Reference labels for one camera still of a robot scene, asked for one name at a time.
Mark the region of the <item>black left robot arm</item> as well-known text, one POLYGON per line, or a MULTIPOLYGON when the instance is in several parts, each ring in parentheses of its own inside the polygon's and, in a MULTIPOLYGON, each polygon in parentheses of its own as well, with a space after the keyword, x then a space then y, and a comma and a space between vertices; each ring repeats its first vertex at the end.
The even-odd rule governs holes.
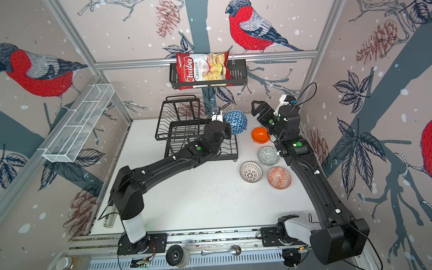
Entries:
POLYGON ((222 142, 231 136, 228 122, 211 121, 204 127, 202 135, 174 155, 144 167, 130 169, 125 166, 118 171, 109 204, 114 204, 122 221, 125 234, 121 240, 125 245, 130 244, 134 254, 143 253, 150 245, 142 217, 143 194, 166 179, 217 157, 222 142))

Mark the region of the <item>black wire dish rack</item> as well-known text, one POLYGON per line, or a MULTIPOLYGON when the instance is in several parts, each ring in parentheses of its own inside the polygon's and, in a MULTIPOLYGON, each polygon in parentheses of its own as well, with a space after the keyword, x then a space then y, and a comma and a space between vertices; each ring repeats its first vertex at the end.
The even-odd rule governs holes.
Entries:
POLYGON ((155 139, 166 141, 165 157, 173 155, 204 134, 211 123, 205 107, 195 95, 166 97, 158 119, 155 139))

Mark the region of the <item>brown white patterned bowl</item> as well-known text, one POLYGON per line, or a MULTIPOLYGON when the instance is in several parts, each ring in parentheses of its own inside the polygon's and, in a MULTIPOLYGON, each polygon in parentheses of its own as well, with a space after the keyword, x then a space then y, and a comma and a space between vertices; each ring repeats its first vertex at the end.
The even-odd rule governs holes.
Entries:
POLYGON ((242 179, 249 183, 256 183, 262 179, 263 170, 255 162, 248 161, 240 167, 239 174, 242 179))

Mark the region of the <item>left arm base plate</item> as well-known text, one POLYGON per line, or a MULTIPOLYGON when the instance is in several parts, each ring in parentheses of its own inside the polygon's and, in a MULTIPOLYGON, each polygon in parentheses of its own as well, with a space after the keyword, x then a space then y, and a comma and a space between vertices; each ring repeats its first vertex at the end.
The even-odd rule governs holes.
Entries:
POLYGON ((117 254, 119 256, 164 253, 166 248, 167 233, 147 233, 144 238, 131 243, 127 234, 118 241, 117 254))

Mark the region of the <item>blue triangle patterned bowl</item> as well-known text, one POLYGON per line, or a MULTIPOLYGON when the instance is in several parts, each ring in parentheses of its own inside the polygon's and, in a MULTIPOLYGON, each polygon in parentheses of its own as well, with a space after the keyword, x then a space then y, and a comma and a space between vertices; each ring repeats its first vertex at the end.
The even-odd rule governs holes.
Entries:
POLYGON ((232 135, 239 135, 247 129, 248 120, 241 111, 231 110, 223 116, 223 120, 230 124, 232 135))

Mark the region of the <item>red orange patterned bowl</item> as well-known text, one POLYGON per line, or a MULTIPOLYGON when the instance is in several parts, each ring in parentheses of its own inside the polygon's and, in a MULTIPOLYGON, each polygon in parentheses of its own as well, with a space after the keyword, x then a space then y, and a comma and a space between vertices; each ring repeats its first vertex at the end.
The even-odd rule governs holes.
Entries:
POLYGON ((270 168, 267 172, 267 180, 269 184, 278 190, 287 189, 291 183, 291 175, 282 167, 270 168))

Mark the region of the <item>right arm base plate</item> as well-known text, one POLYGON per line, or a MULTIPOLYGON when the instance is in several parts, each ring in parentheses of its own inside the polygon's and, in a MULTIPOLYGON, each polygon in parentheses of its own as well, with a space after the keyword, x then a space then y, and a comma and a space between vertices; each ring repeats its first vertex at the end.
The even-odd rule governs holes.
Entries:
POLYGON ((279 247, 279 246, 307 246, 306 243, 292 239, 285 240, 284 237, 280 237, 277 228, 275 227, 262 227, 255 236, 261 241, 263 247, 279 247))

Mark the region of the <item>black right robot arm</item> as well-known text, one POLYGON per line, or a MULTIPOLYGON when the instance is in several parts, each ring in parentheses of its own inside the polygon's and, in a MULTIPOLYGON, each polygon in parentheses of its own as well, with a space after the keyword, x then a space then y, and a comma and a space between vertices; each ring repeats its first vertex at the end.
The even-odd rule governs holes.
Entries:
POLYGON ((324 265, 359 256, 368 241, 370 228, 356 219, 327 182, 313 148, 300 134, 298 109, 288 102, 276 109, 265 101, 252 101, 251 114, 257 118, 289 168, 297 175, 309 196, 317 221, 295 214, 279 218, 278 240, 285 245, 300 241, 312 248, 324 265))

